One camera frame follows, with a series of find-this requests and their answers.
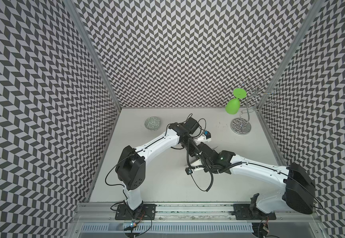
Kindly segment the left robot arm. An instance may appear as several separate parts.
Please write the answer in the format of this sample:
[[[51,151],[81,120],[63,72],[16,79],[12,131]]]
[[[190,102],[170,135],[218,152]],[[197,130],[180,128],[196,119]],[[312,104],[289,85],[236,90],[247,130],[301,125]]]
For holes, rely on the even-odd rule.
[[[125,204],[130,210],[135,211],[143,204],[140,186],[146,178],[148,164],[171,147],[181,144],[186,148],[199,128],[198,121],[190,117],[182,123],[167,125],[165,132],[143,145],[123,149],[115,172],[124,186]]]

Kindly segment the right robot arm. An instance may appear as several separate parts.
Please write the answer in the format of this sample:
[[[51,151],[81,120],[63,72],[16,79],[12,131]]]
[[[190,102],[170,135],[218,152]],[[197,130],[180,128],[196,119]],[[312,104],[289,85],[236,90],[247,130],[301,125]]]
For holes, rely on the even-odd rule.
[[[216,152],[204,143],[194,149],[198,159],[195,169],[213,174],[246,176],[272,184],[273,190],[251,197],[249,212],[267,215],[276,211],[293,210],[310,215],[314,210],[315,183],[299,164],[269,165],[244,158],[234,152]]]

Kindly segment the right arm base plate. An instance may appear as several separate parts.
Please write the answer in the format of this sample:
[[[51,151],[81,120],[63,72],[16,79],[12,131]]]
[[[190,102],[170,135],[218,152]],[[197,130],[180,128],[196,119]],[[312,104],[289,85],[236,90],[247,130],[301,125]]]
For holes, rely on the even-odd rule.
[[[250,204],[246,203],[237,203],[233,204],[234,212],[232,215],[235,216],[237,220],[276,220],[277,217],[274,212],[265,214],[258,210],[257,208],[250,209]]]

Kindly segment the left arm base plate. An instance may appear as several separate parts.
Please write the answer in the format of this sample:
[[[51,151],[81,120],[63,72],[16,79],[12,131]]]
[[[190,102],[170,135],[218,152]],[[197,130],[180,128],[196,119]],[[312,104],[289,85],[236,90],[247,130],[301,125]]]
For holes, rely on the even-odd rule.
[[[115,212],[115,220],[132,220],[140,219],[141,217],[154,220],[156,208],[156,204],[146,203],[141,204],[135,210],[131,210],[127,204],[120,204]]]

